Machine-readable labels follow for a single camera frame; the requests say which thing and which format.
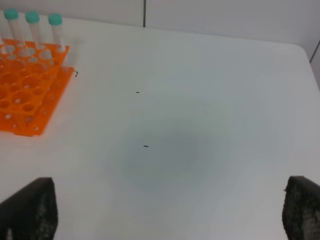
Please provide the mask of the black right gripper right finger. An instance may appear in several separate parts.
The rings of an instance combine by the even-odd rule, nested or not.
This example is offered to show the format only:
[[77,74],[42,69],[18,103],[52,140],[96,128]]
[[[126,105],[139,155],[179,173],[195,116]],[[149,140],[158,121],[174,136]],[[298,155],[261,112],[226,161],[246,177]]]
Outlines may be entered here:
[[285,188],[282,224],[289,240],[320,238],[320,186],[304,176],[290,176]]

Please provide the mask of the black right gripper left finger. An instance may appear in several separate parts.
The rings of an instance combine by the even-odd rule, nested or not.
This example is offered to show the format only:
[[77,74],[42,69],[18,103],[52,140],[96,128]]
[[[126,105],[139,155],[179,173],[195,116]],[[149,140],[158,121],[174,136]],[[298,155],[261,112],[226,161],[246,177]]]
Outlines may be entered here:
[[0,203],[2,240],[52,240],[58,227],[55,184],[39,177]]

